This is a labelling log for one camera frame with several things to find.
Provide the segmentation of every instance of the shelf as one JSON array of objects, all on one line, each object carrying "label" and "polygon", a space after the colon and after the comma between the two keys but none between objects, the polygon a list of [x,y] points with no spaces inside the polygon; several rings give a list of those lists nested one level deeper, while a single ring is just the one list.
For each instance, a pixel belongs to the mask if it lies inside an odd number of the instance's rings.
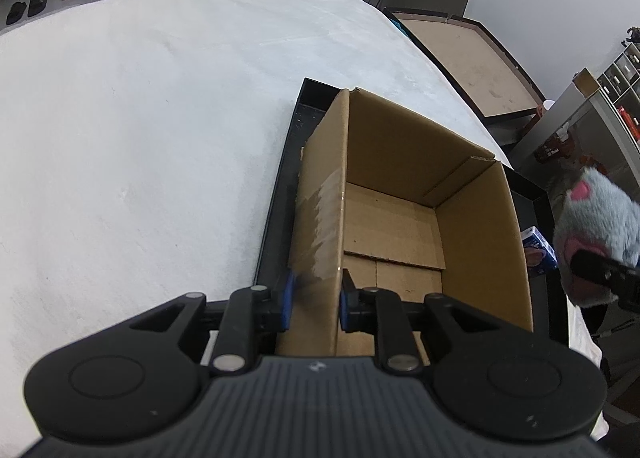
[{"label": "shelf", "polygon": [[[530,157],[537,148],[560,127],[566,123],[584,124],[585,121],[594,122],[594,112],[599,116],[600,124],[596,122],[594,128],[590,128],[590,138],[581,138],[583,132],[574,136],[576,146],[580,148],[581,154],[589,154],[593,151],[597,154],[602,164],[608,164],[610,168],[620,166],[629,168],[629,178],[634,182],[633,196],[640,199],[640,147],[636,142],[629,127],[617,112],[616,108],[604,93],[602,88],[598,88],[592,93],[591,88],[596,79],[590,75],[588,70],[583,70],[576,76],[572,84],[558,97],[548,113],[543,115],[538,123],[521,139],[511,150],[509,160],[514,168],[524,167],[529,164]],[[638,104],[637,96],[634,92],[629,92],[622,102],[630,108]]]},{"label": "shelf", "polygon": [[625,48],[625,55],[631,61],[631,64],[640,70],[640,50],[635,44],[630,44]]},{"label": "shelf", "polygon": [[638,71],[625,54],[622,54],[616,59],[616,66],[620,70],[620,73],[622,73],[625,79],[630,83],[638,80]]},{"label": "shelf", "polygon": [[631,91],[631,88],[627,88],[625,91],[622,92],[622,95],[619,95],[618,98],[613,101],[613,105],[617,106],[618,102],[620,102],[622,100],[622,97],[626,96],[626,94],[628,94]]},{"label": "shelf", "polygon": [[629,88],[629,81],[622,75],[617,64],[613,63],[604,73],[620,95]]},{"label": "shelf", "polygon": [[611,102],[615,102],[619,98],[620,94],[615,89],[614,85],[611,84],[611,81],[607,79],[607,76],[605,74],[602,74],[600,77],[598,77],[598,83],[603,89],[604,94],[609,98]]},{"label": "shelf", "polygon": [[638,96],[636,95],[636,93],[633,90],[629,90],[627,92],[625,92],[624,95],[622,95],[617,101],[616,104],[614,106],[615,111],[614,113],[618,116],[618,118],[620,119],[620,121],[622,122],[622,124],[624,125],[627,133],[629,134],[629,136],[631,136],[631,138],[636,141],[636,137],[633,135],[633,133],[631,132],[630,127],[626,124],[624,118],[622,117],[622,115],[620,115],[620,108],[624,108],[624,110],[629,114],[631,120],[636,124],[636,130],[640,130],[640,99],[638,99]]}]

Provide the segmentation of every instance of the box flap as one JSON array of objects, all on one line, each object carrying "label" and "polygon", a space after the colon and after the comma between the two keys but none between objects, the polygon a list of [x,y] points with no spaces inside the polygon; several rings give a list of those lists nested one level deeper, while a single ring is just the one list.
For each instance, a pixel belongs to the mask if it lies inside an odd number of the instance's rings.
[{"label": "box flap", "polygon": [[377,260],[445,268],[433,209],[347,183],[344,251]]},{"label": "box flap", "polygon": [[494,164],[437,207],[447,268],[442,291],[532,330],[520,228],[502,164]]},{"label": "box flap", "polygon": [[290,329],[280,355],[335,353],[342,264],[349,92],[341,91],[306,143],[289,265],[296,275]]},{"label": "box flap", "polygon": [[422,203],[429,207],[437,207],[474,178],[478,177],[478,175],[482,174],[493,163],[493,158],[482,158],[480,156],[467,158],[461,165],[448,174],[444,180],[437,183],[433,189],[425,194]]},{"label": "box flap", "polygon": [[494,158],[440,124],[356,88],[349,111],[347,181],[404,200],[425,194],[472,156]]}]

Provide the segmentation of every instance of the black slipper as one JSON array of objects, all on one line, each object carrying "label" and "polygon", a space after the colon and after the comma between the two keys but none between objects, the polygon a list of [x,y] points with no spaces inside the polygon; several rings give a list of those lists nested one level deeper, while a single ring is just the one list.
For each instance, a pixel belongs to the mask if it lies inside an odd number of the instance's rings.
[{"label": "black slipper", "polygon": [[16,1],[6,15],[6,25],[9,26],[10,24],[20,21],[25,8],[27,8],[27,4],[24,1]]},{"label": "black slipper", "polygon": [[29,9],[27,11],[27,17],[32,18],[44,10],[47,6],[47,0],[29,0]]}]

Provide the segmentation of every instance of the metal screw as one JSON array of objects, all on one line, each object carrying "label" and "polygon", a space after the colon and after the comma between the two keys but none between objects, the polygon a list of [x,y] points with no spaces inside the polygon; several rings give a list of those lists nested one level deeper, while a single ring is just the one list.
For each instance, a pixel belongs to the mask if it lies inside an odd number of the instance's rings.
[{"label": "metal screw", "polygon": [[271,298],[271,291],[263,284],[254,284],[250,290],[252,292],[254,302],[266,301]]},{"label": "metal screw", "polygon": [[236,372],[244,367],[244,359],[240,355],[219,355],[213,359],[213,367],[221,372]]},{"label": "metal screw", "polygon": [[400,354],[389,357],[386,365],[396,372],[412,372],[420,365],[420,361],[412,355]]}]

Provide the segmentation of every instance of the gray plush toy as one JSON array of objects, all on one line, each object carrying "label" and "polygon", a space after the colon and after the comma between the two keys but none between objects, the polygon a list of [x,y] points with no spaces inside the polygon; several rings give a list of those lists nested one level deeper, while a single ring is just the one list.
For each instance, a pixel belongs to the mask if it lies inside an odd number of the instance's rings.
[{"label": "gray plush toy", "polygon": [[640,256],[640,206],[595,169],[584,171],[571,189],[556,224],[554,249],[562,287],[576,306],[614,302],[607,288],[574,276],[571,258],[581,248],[636,266]]}]

